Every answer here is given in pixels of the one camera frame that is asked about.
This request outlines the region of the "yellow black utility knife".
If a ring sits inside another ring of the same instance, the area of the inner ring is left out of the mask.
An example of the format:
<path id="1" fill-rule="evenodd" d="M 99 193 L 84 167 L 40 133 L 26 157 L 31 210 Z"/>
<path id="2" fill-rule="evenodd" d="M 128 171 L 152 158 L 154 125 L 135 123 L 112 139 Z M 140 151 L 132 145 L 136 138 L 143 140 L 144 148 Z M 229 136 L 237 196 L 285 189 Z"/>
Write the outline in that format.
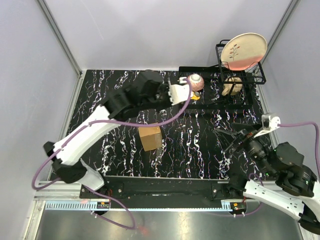
<path id="1" fill-rule="evenodd" d="M 201 95 L 199 92 L 197 91 L 192 91 L 191 95 L 190 95 L 190 99 L 194 100 L 194 101 L 198 101 L 201 98 Z"/>

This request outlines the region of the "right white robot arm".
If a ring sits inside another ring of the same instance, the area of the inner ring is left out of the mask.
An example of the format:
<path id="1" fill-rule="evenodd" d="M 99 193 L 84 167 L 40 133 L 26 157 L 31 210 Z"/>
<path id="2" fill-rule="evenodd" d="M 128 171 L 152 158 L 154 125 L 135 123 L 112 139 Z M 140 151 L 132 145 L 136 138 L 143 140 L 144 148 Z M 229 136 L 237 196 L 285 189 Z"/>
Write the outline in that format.
<path id="1" fill-rule="evenodd" d="M 320 233 L 320 181 L 303 164 L 304 156 L 288 142 L 272 149 L 260 137 L 282 127 L 279 117 L 264 120 L 262 124 L 246 125 L 235 123 L 236 132 L 216 129 L 215 132 L 231 137 L 226 150 L 245 151 L 257 167 L 286 195 L 264 187 L 249 176 L 236 175 L 230 178 L 225 189 L 232 198 L 251 198 L 278 209 L 296 220 L 299 225 L 316 235 Z"/>

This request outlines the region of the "brown cardboard express box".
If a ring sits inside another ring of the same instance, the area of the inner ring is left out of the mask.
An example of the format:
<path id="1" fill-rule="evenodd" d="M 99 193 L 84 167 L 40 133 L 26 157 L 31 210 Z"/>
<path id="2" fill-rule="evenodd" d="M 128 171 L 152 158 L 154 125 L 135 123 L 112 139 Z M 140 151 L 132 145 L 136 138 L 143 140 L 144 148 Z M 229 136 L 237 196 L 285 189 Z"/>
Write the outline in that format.
<path id="1" fill-rule="evenodd" d="M 159 126 L 139 127 L 138 134 L 145 152 L 162 148 L 162 132 Z"/>

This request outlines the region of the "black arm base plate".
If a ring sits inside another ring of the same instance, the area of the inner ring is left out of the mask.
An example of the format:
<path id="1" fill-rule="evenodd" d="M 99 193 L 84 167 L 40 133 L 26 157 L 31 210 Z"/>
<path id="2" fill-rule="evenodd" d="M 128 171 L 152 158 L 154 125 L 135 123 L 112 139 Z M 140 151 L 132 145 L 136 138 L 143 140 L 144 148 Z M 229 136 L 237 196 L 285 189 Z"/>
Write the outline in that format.
<path id="1" fill-rule="evenodd" d="M 119 200 L 133 196 L 200 196 L 209 200 L 240 198 L 249 181 L 241 174 L 232 175 L 229 180 L 128 176 L 105 176 L 103 179 L 105 185 L 97 192 Z"/>

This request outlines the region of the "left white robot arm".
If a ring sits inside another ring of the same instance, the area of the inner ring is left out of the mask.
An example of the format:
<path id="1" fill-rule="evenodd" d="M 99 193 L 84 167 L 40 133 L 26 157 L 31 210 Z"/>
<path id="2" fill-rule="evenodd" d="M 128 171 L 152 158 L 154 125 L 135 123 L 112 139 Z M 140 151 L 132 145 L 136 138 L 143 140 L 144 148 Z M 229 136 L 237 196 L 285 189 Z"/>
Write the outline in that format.
<path id="1" fill-rule="evenodd" d="M 82 155 L 120 122 L 136 117 L 140 111 L 163 110 L 173 103 L 173 85 L 163 82 L 155 71 L 140 72 L 132 83 L 112 89 L 97 105 L 91 115 L 59 142 L 47 142 L 44 148 L 53 155 L 52 168 L 66 184 L 78 182 L 90 188 L 97 198 L 108 193 L 102 175 L 86 164 Z"/>

